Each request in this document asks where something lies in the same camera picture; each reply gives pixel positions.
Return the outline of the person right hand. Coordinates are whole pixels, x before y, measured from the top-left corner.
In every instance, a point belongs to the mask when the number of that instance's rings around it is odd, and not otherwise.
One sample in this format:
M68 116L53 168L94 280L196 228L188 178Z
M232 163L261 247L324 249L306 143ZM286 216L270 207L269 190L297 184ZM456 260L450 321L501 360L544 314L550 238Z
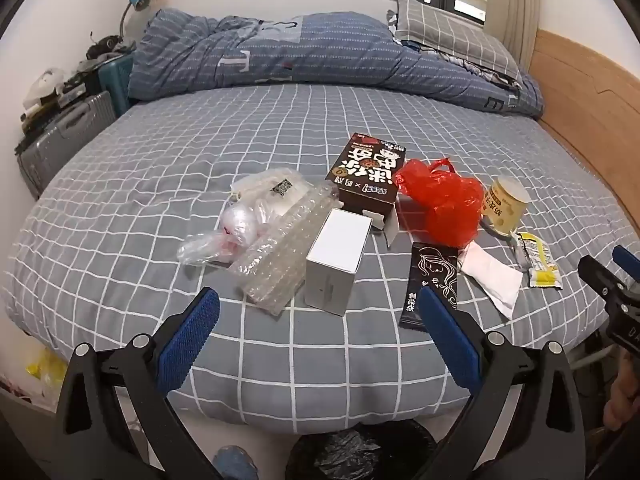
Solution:
M617 431L629 422L639 409L639 376L634 370L634 357L626 350L620 352L617 376L612 383L610 398L605 404L603 423L608 430Z

